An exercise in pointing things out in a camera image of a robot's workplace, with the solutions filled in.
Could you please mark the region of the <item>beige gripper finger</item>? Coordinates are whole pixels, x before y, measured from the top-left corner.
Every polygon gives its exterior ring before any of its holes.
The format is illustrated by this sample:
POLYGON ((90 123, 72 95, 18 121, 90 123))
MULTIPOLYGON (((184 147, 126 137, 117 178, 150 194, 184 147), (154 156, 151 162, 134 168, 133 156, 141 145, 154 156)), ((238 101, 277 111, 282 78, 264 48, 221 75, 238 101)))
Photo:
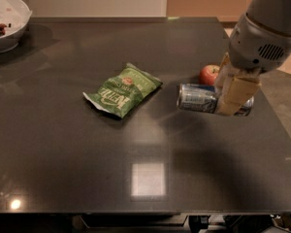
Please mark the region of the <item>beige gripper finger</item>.
POLYGON ((232 107, 231 116, 238 111, 259 90, 261 81, 252 73, 239 72, 231 81, 228 91, 219 96, 219 101, 232 107))
POLYGON ((231 84, 232 79, 237 74, 237 69, 232 65, 228 52, 224 53, 218 76, 214 81, 214 88, 217 95, 225 94, 231 84))

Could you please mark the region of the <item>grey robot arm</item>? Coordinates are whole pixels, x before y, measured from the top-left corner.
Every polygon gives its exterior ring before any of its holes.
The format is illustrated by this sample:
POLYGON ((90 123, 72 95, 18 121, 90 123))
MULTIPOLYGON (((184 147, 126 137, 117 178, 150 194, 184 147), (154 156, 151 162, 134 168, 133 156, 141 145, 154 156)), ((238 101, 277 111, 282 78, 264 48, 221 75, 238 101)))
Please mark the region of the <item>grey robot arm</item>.
POLYGON ((214 82, 216 112, 233 115, 261 86, 260 75, 291 54, 291 0, 252 0, 233 29, 214 82))

